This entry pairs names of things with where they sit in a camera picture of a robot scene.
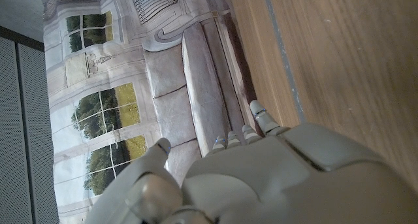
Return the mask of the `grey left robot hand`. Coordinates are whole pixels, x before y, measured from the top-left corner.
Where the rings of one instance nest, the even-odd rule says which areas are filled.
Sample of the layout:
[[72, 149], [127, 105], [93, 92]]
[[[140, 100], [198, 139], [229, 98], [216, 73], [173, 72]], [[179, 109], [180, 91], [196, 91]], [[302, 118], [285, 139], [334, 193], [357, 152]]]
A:
[[87, 223], [416, 223], [417, 192], [381, 156], [323, 126], [282, 127], [258, 102], [261, 133], [217, 138], [181, 184], [160, 138], [105, 189]]

